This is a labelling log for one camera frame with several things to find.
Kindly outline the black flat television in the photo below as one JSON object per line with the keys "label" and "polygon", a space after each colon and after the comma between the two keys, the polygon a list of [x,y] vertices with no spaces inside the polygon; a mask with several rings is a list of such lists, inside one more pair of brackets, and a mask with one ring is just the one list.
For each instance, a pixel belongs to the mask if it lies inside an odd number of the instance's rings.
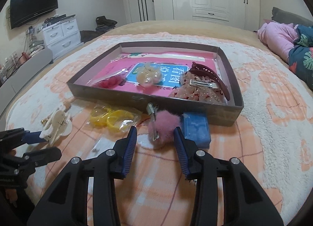
{"label": "black flat television", "polygon": [[10,27],[20,27],[58,9],[58,0],[10,0]]}

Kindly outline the grey bench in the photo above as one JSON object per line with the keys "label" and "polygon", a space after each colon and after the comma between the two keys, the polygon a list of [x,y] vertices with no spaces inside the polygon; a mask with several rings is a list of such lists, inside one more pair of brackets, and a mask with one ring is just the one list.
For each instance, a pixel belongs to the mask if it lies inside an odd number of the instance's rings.
{"label": "grey bench", "polygon": [[43,49],[21,65],[21,67],[8,78],[1,86],[1,115],[19,91],[52,62],[52,57],[53,54],[50,49]]}

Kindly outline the pink pompom hair clip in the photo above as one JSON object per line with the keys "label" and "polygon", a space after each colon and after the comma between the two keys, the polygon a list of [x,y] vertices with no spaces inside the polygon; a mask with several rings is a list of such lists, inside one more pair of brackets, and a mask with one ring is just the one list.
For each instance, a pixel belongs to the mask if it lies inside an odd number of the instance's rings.
{"label": "pink pompom hair clip", "polygon": [[148,103],[146,111],[150,117],[148,137],[154,149],[159,149],[174,141],[174,130],[180,127],[180,117],[169,111],[158,111],[152,103]]}

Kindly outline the blue jewelry box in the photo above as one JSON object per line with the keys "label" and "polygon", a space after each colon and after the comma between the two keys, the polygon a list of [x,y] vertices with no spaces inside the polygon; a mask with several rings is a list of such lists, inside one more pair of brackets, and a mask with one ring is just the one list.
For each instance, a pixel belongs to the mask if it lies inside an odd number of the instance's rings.
{"label": "blue jewelry box", "polygon": [[205,113],[184,112],[181,116],[181,130],[185,139],[194,141],[198,148],[209,149],[211,134]]}

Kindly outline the pink book in tray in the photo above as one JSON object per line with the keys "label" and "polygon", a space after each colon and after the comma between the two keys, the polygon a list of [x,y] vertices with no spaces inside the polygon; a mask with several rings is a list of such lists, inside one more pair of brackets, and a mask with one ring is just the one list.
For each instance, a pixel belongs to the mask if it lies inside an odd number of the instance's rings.
{"label": "pink book in tray", "polygon": [[173,88],[180,87],[180,78],[192,63],[219,73],[216,55],[210,52],[121,53],[107,64],[101,60],[96,65],[100,70],[86,85],[167,97]]}

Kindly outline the white drawer cabinet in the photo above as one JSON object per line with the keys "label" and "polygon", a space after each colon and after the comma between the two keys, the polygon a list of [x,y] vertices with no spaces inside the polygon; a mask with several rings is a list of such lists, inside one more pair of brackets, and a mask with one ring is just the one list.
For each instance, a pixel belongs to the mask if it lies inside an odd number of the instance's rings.
{"label": "white drawer cabinet", "polygon": [[52,51],[53,61],[83,44],[75,16],[47,26],[38,34],[42,37],[45,48]]}

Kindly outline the white floral claw hair clip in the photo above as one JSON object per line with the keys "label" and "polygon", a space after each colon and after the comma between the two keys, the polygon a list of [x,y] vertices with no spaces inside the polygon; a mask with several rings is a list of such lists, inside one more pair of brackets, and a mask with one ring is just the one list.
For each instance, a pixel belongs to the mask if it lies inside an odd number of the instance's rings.
{"label": "white floral claw hair clip", "polygon": [[73,124],[71,115],[63,109],[56,109],[48,118],[39,134],[39,138],[45,140],[52,147],[60,138],[71,134]]}

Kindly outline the brown cardboard tray box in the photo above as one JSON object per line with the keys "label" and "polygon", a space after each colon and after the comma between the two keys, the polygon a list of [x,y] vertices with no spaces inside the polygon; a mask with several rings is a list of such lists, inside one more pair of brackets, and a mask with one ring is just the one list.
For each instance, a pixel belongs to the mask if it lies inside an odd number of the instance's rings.
{"label": "brown cardboard tray box", "polygon": [[[144,88],[136,77],[144,64],[162,71],[161,82]],[[221,102],[174,98],[174,88],[192,64],[212,69],[225,84]],[[148,103],[171,113],[206,113],[213,125],[232,126],[244,108],[237,78],[223,50],[211,45],[139,41],[109,47],[78,71],[67,85],[75,97],[102,100],[144,112]]]}

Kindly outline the pink padded jacket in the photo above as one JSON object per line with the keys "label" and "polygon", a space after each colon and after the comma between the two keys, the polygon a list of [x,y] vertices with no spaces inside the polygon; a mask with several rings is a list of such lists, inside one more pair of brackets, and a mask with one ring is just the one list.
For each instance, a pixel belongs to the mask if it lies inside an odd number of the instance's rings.
{"label": "pink padded jacket", "polygon": [[293,42],[298,38],[296,28],[297,25],[293,23],[264,23],[257,31],[257,36],[273,53],[288,63],[289,51],[293,49]]}

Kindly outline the dark clothes pile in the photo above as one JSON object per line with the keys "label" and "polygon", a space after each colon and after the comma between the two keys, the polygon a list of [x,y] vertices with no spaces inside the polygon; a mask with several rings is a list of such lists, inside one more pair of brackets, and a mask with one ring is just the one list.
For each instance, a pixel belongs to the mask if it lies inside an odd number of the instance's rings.
{"label": "dark clothes pile", "polygon": [[117,21],[115,20],[109,20],[106,18],[106,16],[98,16],[96,19],[96,31],[100,33],[106,33],[110,30],[114,29],[117,25]]}

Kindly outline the blue floral quilt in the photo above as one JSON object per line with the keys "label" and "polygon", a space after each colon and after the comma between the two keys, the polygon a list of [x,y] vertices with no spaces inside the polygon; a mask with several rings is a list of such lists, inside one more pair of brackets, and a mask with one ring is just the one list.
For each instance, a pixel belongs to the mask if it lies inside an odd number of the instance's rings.
{"label": "blue floral quilt", "polygon": [[298,37],[294,40],[294,47],[289,51],[289,70],[304,81],[312,90],[312,26],[298,25],[296,28]]}

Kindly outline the dark red banana hair clip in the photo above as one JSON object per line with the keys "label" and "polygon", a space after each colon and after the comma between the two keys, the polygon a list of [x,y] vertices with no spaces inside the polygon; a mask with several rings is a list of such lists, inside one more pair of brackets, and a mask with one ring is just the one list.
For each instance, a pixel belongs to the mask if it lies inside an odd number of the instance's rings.
{"label": "dark red banana hair clip", "polygon": [[227,86],[211,68],[193,62],[191,69],[189,69],[189,72],[199,77],[209,77],[210,79],[214,80],[220,86],[220,89],[223,91],[223,94],[227,101],[230,100],[230,93]]}

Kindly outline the polka dot mesh bow clip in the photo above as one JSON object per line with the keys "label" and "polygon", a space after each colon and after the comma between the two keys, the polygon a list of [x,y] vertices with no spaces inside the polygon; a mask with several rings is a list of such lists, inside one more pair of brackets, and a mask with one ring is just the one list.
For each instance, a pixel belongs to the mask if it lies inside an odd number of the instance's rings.
{"label": "polka dot mesh bow clip", "polygon": [[180,76],[179,84],[169,97],[219,105],[227,103],[220,85],[209,77],[199,77],[187,71]]}

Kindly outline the white earring card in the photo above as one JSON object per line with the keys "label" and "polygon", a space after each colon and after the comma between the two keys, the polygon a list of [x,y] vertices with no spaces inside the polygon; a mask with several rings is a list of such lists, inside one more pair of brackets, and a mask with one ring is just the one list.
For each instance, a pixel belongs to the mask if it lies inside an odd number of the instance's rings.
{"label": "white earring card", "polygon": [[93,145],[91,151],[86,156],[86,159],[96,158],[101,153],[105,152],[108,149],[112,149],[115,145],[115,141],[109,140],[105,136],[101,136]]}

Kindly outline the grey headboard cushion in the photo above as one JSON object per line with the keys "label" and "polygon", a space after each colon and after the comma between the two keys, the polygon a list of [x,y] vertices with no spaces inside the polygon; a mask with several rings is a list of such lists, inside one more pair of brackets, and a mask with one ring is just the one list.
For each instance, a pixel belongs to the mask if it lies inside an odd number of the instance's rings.
{"label": "grey headboard cushion", "polygon": [[272,20],[278,23],[293,23],[294,25],[303,25],[307,27],[311,27],[313,25],[311,20],[300,15],[281,10],[277,7],[272,8]]}

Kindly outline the orange white plush blanket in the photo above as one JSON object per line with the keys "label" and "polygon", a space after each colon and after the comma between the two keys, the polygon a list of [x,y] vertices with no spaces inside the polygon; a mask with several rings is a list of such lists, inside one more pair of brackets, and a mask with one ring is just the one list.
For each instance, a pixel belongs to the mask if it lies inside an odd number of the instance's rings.
{"label": "orange white plush blanket", "polygon": [[[33,202],[43,196],[57,174],[74,157],[87,158],[106,129],[87,124],[94,104],[76,100],[67,81],[111,46],[121,42],[173,41],[219,47],[229,59],[242,92],[244,108],[231,127],[211,126],[209,153],[239,158],[279,211],[284,224],[293,221],[312,189],[312,92],[258,39],[239,43],[212,37],[173,35],[104,35],[56,64],[12,106],[6,127],[41,129],[41,121],[63,102],[70,102],[71,134],[58,143],[60,161],[37,169],[28,179]],[[189,225],[195,184],[185,180],[172,145],[153,150],[147,119],[138,127],[137,147],[129,175],[116,181],[122,225]]]}

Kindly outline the beige bed sheet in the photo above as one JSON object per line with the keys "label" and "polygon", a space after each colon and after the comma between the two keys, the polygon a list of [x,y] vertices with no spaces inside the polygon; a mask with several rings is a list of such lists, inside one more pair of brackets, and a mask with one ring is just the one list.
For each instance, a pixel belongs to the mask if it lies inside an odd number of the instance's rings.
{"label": "beige bed sheet", "polygon": [[[251,47],[259,48],[264,51],[269,51],[270,49],[262,44],[258,39],[255,32],[238,29],[236,27],[226,26],[222,24],[210,23],[210,22],[196,22],[196,21],[145,21],[145,22],[136,22],[130,23],[118,27],[108,33],[105,36],[117,36],[117,35],[136,35],[136,34],[157,34],[166,32],[169,34],[180,34],[180,35],[194,35],[194,36],[203,36],[206,38],[216,38],[229,41],[239,42]],[[33,77],[10,101],[7,105],[5,111],[1,115],[5,121],[8,121],[8,115],[11,108],[14,106],[16,101],[22,97],[34,84],[36,84],[46,73],[48,73],[54,66],[75,54],[77,51],[80,51],[87,47],[89,44],[92,44],[94,41],[99,39],[100,36],[94,38],[93,40],[85,43],[82,46],[77,47],[76,49],[70,51],[66,55],[62,56],[56,60],[53,64],[45,67],[42,71]]]}

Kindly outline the red hair accessory in bag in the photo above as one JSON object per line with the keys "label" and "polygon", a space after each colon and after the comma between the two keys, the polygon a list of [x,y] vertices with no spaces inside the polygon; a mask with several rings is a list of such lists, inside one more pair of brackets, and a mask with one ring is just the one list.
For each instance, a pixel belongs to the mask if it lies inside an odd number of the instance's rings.
{"label": "red hair accessory in bag", "polygon": [[111,88],[122,83],[128,74],[126,68],[121,69],[115,73],[107,74],[103,77],[90,81],[89,85],[95,88]]}

